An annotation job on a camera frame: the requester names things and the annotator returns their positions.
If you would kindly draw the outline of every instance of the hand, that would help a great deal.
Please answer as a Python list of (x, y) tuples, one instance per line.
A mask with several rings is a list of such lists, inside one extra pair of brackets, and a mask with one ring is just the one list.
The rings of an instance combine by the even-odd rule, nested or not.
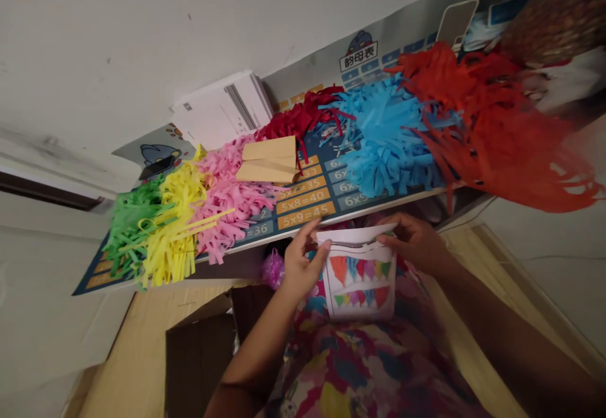
[(404, 260), (411, 261), (416, 268), (436, 279), (447, 276), (458, 262), (446, 249), (440, 235), (427, 222), (404, 213), (382, 219), (378, 225), (397, 222), (394, 230), (397, 238), (377, 236), (377, 241), (390, 247)]
[(320, 246), (313, 260), (310, 261), (305, 257), (306, 246), (315, 241), (316, 227), (320, 220), (320, 218), (314, 219), (301, 227), (284, 255), (285, 275), (280, 288), (297, 302), (301, 301), (317, 284), (330, 250), (330, 241), (326, 241)]

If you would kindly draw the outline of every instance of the wooden floor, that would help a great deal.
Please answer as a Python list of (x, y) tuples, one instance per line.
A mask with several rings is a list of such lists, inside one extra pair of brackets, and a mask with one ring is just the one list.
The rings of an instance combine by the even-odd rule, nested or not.
[[(471, 229), (449, 230), (443, 238), (461, 263), (497, 296), (577, 359)], [(438, 284), (429, 277), (425, 282), (443, 321), (453, 359), (484, 407), (495, 417), (526, 416)], [(109, 359), (97, 371), (80, 418), (163, 417), (165, 331), (231, 286), (225, 282), (137, 294)]]

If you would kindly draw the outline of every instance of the triangle flag drawing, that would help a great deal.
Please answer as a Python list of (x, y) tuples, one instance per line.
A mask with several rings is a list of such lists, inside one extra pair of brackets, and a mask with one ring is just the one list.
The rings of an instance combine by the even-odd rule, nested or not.
[(360, 301), (360, 298), (358, 297), (358, 293), (357, 291), (353, 291), (353, 292), (349, 292), (349, 300), (352, 303), (352, 306), (355, 306), (356, 304), (358, 304), (358, 302)]
[(391, 262), (382, 262), (381, 263), (381, 272), (383, 273), (383, 276), (385, 276), (386, 278), (389, 277), (389, 268), (391, 267)]
[(374, 289), (374, 298), (377, 300), (377, 308), (380, 308), (389, 295), (389, 286)]
[(364, 273), (368, 276), (368, 279), (374, 278), (374, 262), (372, 260), (364, 261)]
[(374, 261), (374, 275), (377, 276), (377, 279), (381, 278), (381, 262), (378, 260)]
[(366, 295), (366, 302), (370, 306), (374, 301), (374, 290), (365, 290), (364, 294)]
[(366, 294), (363, 290), (356, 290), (355, 294), (358, 295), (358, 301), (360, 301), (360, 306), (366, 302)]
[(356, 266), (358, 263), (358, 259), (353, 257), (345, 257), (347, 262), (347, 271), (349, 271), (349, 275), (352, 277), (352, 281), (355, 282), (355, 277), (357, 274)]
[(366, 260), (358, 260), (358, 262), (355, 266), (358, 271), (358, 274), (360, 275), (360, 278), (362, 280), (364, 280), (364, 264), (365, 263), (366, 263)]
[(341, 284), (343, 284), (343, 286), (345, 286), (345, 275), (347, 274), (347, 264), (345, 262), (345, 257), (331, 257), (330, 265), (333, 267), (333, 273), (335, 273), (335, 277), (339, 281), (341, 281)]

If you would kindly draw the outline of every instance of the cardboard box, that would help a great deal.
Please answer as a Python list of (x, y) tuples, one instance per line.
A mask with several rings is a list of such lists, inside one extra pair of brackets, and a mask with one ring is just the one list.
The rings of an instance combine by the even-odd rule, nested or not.
[(244, 341), (272, 295), (264, 285), (232, 289), (166, 332), (165, 418), (204, 415), (234, 342)]

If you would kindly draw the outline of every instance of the colorful patterned clothing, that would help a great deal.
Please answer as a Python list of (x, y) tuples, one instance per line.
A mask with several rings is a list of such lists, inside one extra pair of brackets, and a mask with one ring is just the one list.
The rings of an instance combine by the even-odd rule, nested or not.
[(389, 322), (329, 323), (322, 278), (313, 294), (258, 417), (490, 416), (436, 348), (442, 328), (411, 264), (398, 262)]

